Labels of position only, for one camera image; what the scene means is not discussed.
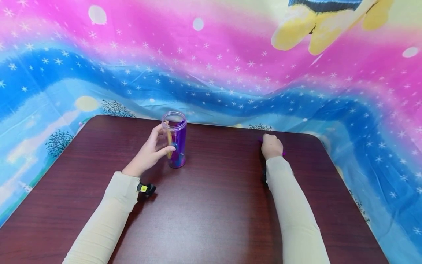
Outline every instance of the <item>bottle rim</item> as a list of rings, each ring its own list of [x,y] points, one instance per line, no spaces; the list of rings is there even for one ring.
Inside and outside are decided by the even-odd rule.
[[[168,116],[171,116],[171,115],[174,115],[174,116],[180,116],[180,117],[182,118],[182,121],[184,120],[185,122],[183,122],[183,123],[182,123],[182,124],[180,124],[180,125],[168,125],[168,124],[166,123],[166,118],[167,118]],[[162,127],[163,127],[164,129],[168,129],[168,130],[171,130],[171,131],[181,130],[182,128],[184,128],[184,127],[187,125],[187,122],[186,122],[186,117],[185,117],[185,115],[184,115],[183,113],[181,113],[181,112],[179,112],[179,111],[168,111],[167,113],[165,113],[165,114],[162,116],[162,118],[161,118],[161,125],[162,125]]]

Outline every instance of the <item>bubble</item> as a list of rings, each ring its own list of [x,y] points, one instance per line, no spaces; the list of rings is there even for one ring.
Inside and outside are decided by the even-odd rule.
[[[90,6],[88,15],[93,24],[104,25],[107,23],[107,14],[101,6]]]
[[[201,31],[204,28],[204,21],[202,18],[197,17],[193,20],[193,29],[196,31]]]
[[[416,54],[418,53],[419,53],[419,49],[417,47],[411,47],[403,52],[403,57],[411,58],[411,57],[416,56]]]

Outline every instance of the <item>long sleeve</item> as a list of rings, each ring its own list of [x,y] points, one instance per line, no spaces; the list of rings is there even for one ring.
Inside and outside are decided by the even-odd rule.
[[[115,172],[62,264],[106,264],[138,200],[139,178]]]
[[[267,161],[267,183],[279,217],[283,263],[329,264],[312,209],[290,164],[283,157],[274,157]]]

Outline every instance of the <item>clear plastic container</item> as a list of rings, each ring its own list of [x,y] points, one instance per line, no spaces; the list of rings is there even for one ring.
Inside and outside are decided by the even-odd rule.
[[[174,146],[176,150],[169,153],[168,165],[171,168],[180,168],[185,162],[185,144],[187,121],[184,114],[178,111],[167,112],[161,118],[161,125],[167,135],[169,146]]]

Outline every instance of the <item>wooden table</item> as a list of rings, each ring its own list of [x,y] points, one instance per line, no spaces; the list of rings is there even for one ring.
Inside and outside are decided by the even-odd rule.
[[[0,263],[61,263],[120,171],[158,121],[92,118],[0,229]],[[260,182],[263,131],[188,125],[187,163],[161,160],[110,263],[281,263],[281,233]],[[284,144],[332,264],[388,263],[321,142],[271,132]]]

